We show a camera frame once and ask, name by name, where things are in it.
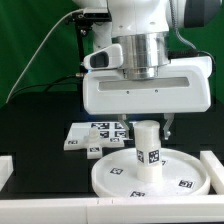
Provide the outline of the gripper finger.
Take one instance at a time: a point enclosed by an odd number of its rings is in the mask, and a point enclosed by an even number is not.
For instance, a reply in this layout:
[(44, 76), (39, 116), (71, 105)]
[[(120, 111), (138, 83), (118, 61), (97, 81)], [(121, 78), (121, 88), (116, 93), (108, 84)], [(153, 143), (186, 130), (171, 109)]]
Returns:
[(129, 137), (129, 131), (130, 131), (130, 123), (127, 119), (127, 116), (125, 114), (121, 114), (118, 116), (118, 121), (119, 123), (122, 125), (122, 127), (125, 129), (126, 131), (126, 137)]
[(165, 119), (165, 125), (163, 127), (164, 139), (168, 140), (169, 137), (171, 136), (170, 127), (174, 120), (174, 114), (173, 113), (165, 113), (164, 119)]

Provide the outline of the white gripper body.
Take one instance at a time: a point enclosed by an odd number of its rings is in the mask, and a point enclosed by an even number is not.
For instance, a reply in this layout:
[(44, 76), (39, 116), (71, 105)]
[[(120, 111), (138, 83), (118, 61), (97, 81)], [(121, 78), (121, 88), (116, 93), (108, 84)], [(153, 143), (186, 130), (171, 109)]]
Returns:
[(121, 71), (88, 73), (85, 110), (92, 115), (204, 112), (211, 105), (208, 56), (173, 59), (152, 79), (127, 80)]

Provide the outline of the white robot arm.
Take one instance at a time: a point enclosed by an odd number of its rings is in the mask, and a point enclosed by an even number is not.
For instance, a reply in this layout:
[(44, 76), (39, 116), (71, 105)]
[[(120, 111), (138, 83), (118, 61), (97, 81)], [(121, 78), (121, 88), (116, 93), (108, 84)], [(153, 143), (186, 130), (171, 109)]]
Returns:
[(195, 47), (168, 50), (170, 29), (210, 22), (222, 0), (73, 0), (94, 31), (94, 52), (83, 64), (85, 110), (93, 115), (162, 114), (169, 137), (174, 115), (211, 105), (214, 59)]

